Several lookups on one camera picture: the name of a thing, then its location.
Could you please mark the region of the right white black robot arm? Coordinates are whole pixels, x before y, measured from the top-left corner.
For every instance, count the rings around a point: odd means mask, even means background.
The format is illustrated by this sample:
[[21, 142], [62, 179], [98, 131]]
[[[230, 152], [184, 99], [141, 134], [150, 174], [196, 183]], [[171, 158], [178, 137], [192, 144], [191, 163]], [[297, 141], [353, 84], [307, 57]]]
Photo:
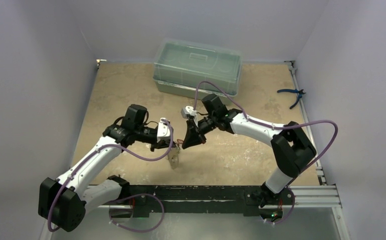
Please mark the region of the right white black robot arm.
[[281, 193], [295, 180], [316, 156], [316, 149], [299, 127], [292, 121], [286, 125], [269, 123], [247, 115], [243, 110], [227, 106], [215, 94], [202, 99], [207, 113], [198, 119], [193, 106], [185, 106], [181, 115], [186, 119], [187, 130], [182, 148], [206, 143], [205, 135], [214, 129], [250, 137], [270, 146], [276, 161], [276, 169], [257, 193], [250, 198], [260, 207], [280, 202]]

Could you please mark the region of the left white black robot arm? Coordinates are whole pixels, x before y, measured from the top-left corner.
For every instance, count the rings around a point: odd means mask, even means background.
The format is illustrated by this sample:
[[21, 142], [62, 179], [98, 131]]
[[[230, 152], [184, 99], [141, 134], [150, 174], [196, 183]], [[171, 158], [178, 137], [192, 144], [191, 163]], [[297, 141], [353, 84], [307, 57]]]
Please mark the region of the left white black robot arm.
[[[131, 194], [129, 182], [116, 175], [90, 187], [104, 167], [122, 153], [154, 162], [165, 158], [176, 146], [170, 121], [162, 117], [157, 126], [151, 128], [147, 126], [148, 117], [144, 106], [130, 105], [124, 116], [106, 127], [98, 142], [80, 161], [59, 177], [48, 177], [41, 183], [38, 213], [47, 220], [50, 232], [73, 231], [89, 211], [102, 204], [129, 202], [133, 205], [135, 198], [148, 196], [147, 193]], [[135, 142], [149, 144], [151, 151], [166, 149], [166, 152], [146, 158], [128, 149]]]

